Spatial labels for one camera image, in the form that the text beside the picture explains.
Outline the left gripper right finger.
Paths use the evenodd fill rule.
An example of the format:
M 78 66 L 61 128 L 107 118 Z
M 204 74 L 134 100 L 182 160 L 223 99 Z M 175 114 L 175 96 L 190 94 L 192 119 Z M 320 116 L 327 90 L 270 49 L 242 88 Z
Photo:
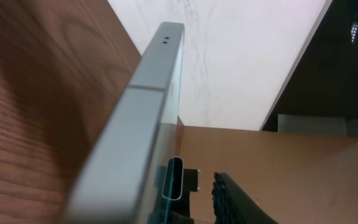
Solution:
M 277 224 L 225 172 L 215 172 L 213 189 L 217 224 Z

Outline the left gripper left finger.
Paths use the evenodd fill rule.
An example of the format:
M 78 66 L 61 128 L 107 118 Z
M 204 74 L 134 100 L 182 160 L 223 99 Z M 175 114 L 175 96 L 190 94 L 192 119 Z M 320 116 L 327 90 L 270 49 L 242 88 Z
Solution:
M 181 197 L 171 202 L 168 212 L 168 224 L 194 224 L 190 217 L 190 193 L 198 191 L 198 169 L 184 169 L 181 180 Z

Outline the smartphone with teal screen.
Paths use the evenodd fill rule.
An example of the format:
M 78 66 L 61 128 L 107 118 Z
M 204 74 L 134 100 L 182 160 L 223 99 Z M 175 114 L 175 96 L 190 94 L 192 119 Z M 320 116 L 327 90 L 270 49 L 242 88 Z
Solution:
M 107 119 L 63 223 L 166 223 L 173 195 L 185 26 L 163 22 Z

